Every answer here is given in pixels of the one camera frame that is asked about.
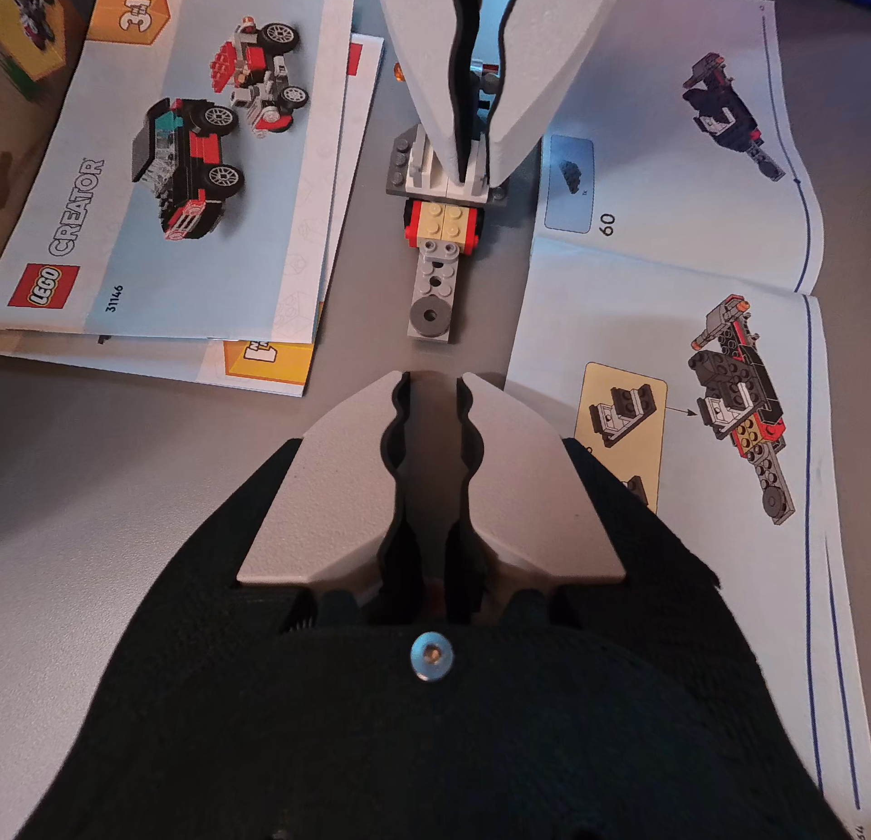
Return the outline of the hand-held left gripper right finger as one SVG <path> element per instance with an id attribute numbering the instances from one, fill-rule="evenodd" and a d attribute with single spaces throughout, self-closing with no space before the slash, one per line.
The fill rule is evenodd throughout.
<path id="1" fill-rule="evenodd" d="M 456 400 L 467 474 L 445 549 L 448 620 L 494 614 L 526 588 L 625 579 L 557 431 L 472 373 L 457 379 Z"/>

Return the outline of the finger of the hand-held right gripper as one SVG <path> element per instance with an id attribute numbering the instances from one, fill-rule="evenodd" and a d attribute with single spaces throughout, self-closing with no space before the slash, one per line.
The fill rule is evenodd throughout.
<path id="1" fill-rule="evenodd" d="M 477 103 L 478 0 L 380 0 L 409 93 L 442 168 L 464 182 Z"/>
<path id="2" fill-rule="evenodd" d="M 509 0 L 498 31 L 502 81 L 487 126 L 492 186 L 547 130 L 611 6 L 611 0 Z"/>

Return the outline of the lego box with truck picture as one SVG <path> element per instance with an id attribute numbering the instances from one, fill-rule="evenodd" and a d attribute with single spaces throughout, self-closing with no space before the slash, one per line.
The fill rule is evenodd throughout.
<path id="1" fill-rule="evenodd" d="M 1 0 L 1 247 L 57 123 L 85 32 L 71 0 Z"/>

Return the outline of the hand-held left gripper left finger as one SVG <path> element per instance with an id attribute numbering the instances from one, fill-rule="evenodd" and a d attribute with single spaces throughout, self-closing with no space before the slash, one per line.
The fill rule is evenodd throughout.
<path id="1" fill-rule="evenodd" d="M 422 603 L 421 554 L 397 481 L 409 372 L 391 371 L 305 432 L 237 580 L 345 589 L 373 621 L 408 623 Z"/>

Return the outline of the open instruction booklet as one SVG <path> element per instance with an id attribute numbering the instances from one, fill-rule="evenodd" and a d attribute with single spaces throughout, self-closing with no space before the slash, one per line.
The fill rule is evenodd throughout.
<path id="1" fill-rule="evenodd" d="M 774 4 L 617 0 L 543 138 L 506 391 L 718 574 L 794 747 L 869 838 L 823 226 Z"/>

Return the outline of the red grey lego model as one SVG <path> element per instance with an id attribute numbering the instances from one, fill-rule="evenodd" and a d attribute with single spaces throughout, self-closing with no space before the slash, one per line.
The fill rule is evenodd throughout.
<path id="1" fill-rule="evenodd" d="M 486 174 L 489 182 L 484 127 L 500 83 L 499 66 L 473 59 L 470 72 L 477 106 L 465 180 L 474 172 L 476 176 Z M 447 342 L 460 260 L 471 255 L 478 246 L 485 210 L 507 203 L 508 183 L 492 186 L 489 182 L 489 201 L 485 204 L 458 202 L 448 197 L 430 201 L 408 194 L 405 190 L 408 158 L 417 126 L 407 129 L 394 141 L 386 192 L 405 200 L 405 238 L 409 247 L 418 251 L 408 336 L 418 340 Z"/>

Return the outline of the yellow-cornered instruction booklet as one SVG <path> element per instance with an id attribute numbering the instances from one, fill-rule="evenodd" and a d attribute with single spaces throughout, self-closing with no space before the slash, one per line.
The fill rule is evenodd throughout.
<path id="1" fill-rule="evenodd" d="M 319 291 L 320 310 L 324 308 L 332 278 L 383 48 L 384 40 L 380 37 L 351 35 L 343 131 Z M 314 344 L 1 333 L 3 356 L 289 397 L 303 395 L 313 352 Z"/>

